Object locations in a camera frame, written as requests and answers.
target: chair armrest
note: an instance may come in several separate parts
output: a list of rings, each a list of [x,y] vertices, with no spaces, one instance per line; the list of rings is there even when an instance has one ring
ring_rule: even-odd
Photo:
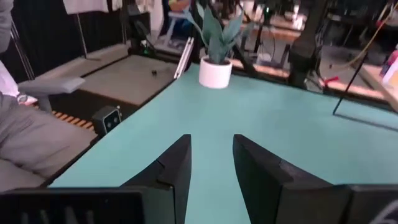
[[[36,79],[18,84],[20,92],[34,97],[72,93],[85,82],[82,78]]]

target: gray chair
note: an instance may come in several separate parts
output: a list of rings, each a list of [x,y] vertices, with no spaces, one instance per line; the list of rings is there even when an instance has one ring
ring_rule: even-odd
[[[0,191],[38,187],[90,146],[96,134],[56,118],[49,95],[71,93],[82,78],[52,78],[19,84],[41,110],[0,93]]]

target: sleeve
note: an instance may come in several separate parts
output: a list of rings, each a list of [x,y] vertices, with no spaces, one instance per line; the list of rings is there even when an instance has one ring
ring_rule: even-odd
[[[11,9],[14,0],[0,0],[0,53],[8,48],[11,38]]]

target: yellow cable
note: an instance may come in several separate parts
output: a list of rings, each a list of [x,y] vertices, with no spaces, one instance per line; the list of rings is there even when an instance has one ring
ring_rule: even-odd
[[[398,2],[397,4],[394,6],[393,10],[390,12],[390,15],[397,9],[398,7]],[[349,62],[342,64],[342,65],[331,65],[331,66],[337,66],[339,68],[345,68],[345,67],[349,67],[350,65],[352,65],[353,63],[355,63],[359,58],[362,57],[362,55],[365,53],[365,51],[369,48],[369,46],[371,45],[371,43],[373,42],[373,40],[376,38],[377,33],[381,30],[381,28],[384,26],[384,24],[388,21],[388,19],[390,18],[390,15],[388,15],[379,25],[379,28],[377,28],[377,30],[375,31],[373,37],[371,38],[371,40],[368,42],[368,44],[365,46],[364,49],[362,49],[362,51],[352,60],[350,60]]]

